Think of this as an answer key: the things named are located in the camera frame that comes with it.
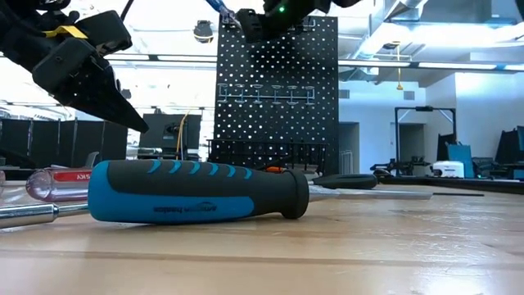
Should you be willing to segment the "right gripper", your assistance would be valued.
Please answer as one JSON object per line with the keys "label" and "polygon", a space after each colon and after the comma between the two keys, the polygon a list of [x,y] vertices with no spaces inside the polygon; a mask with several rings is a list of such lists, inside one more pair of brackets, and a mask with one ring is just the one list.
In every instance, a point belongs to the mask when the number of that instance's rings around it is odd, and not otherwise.
{"label": "right gripper", "polygon": [[269,41],[285,34],[290,28],[303,26],[311,12],[320,10],[328,13],[331,5],[347,8],[359,0],[264,0],[264,13],[242,8],[236,18],[248,43]]}

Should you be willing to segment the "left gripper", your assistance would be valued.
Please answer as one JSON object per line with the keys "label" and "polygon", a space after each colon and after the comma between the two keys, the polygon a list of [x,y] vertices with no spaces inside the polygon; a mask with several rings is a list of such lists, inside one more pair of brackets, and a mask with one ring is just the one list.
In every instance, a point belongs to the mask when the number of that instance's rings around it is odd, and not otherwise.
{"label": "left gripper", "polygon": [[148,124],[118,89],[106,56],[130,48],[116,11],[2,10],[1,54],[59,103],[145,133]]}

